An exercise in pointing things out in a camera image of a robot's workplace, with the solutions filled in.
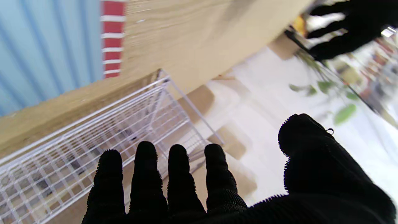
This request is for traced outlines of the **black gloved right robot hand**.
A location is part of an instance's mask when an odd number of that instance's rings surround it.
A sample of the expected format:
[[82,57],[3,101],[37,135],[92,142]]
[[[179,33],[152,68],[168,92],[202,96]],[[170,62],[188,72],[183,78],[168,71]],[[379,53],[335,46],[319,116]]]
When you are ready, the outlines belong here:
[[167,197],[157,169],[155,146],[140,142],[125,212],[120,153],[101,154],[83,224],[394,224],[392,199],[364,172],[330,133],[307,114],[281,126],[280,150],[288,157],[286,195],[248,207],[239,196],[221,146],[205,147],[207,208],[195,190],[186,149],[175,144],[168,158]]

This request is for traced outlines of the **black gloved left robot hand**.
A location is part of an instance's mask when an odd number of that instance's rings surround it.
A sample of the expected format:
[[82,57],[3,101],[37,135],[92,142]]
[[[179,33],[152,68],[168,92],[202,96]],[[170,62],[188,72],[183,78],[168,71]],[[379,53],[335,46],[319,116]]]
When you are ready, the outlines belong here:
[[309,49],[317,61],[329,60],[339,55],[354,52],[363,45],[381,36],[388,26],[397,27],[398,2],[396,0],[348,0],[314,8],[310,15],[325,16],[342,13],[345,18],[326,27],[310,32],[308,39],[345,29],[346,33]]

